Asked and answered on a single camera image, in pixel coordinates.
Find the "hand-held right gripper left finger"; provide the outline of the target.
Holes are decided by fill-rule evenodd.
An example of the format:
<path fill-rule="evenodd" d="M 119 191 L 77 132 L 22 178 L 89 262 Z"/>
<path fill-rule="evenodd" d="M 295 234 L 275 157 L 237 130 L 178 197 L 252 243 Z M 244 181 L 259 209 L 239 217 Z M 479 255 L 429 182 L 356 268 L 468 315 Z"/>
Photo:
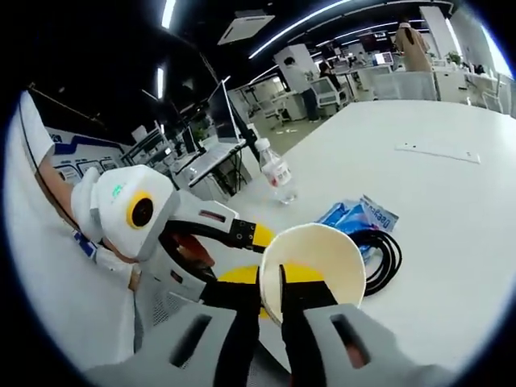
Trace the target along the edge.
<path fill-rule="evenodd" d="M 245 386 L 259 339 L 260 285 L 211 280 L 144 333 L 140 349 L 85 372 L 92 386 Z"/>

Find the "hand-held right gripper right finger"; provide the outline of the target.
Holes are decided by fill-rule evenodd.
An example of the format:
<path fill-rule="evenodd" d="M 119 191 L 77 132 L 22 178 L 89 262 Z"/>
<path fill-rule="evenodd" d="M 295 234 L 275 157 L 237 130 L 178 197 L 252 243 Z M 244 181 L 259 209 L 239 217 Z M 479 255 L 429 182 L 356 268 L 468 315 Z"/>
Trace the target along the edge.
<path fill-rule="evenodd" d="M 417 364 L 396 335 L 352 304 L 323 303 L 279 270 L 281 333 L 294 386 L 445 386 L 447 370 Z"/>

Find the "person's left hand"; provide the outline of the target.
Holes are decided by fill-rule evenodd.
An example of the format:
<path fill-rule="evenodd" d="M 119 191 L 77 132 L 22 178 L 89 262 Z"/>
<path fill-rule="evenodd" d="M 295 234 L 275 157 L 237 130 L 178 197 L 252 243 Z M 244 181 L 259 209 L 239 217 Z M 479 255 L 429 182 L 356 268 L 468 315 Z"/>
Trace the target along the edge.
<path fill-rule="evenodd" d="M 136 264 L 134 259 L 128 258 L 124 256 L 109 240 L 108 238 L 104 238 L 102 240 L 102 244 L 110 249 L 122 262 L 126 264 L 132 264 L 131 278 L 129 281 L 128 289 L 135 292 L 139 287 L 139 281 L 141 276 L 141 270 L 139 266 Z"/>

